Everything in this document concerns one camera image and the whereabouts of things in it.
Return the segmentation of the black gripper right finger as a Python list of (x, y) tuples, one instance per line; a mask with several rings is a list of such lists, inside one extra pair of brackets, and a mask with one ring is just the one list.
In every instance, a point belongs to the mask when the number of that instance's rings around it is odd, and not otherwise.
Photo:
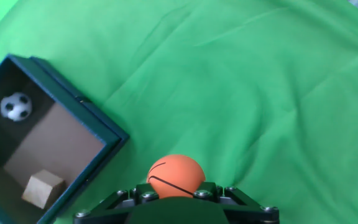
[(213, 182), (203, 182), (193, 198), (213, 202), (229, 223), (280, 223), (277, 207), (264, 207), (234, 186), (221, 187)]

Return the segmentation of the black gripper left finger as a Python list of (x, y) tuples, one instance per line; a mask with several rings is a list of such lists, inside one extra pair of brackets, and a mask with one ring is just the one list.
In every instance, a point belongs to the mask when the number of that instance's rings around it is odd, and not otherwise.
[(91, 210), (75, 213), (73, 224), (123, 224), (131, 211), (159, 198), (150, 184), (139, 184), (130, 190), (118, 190)]

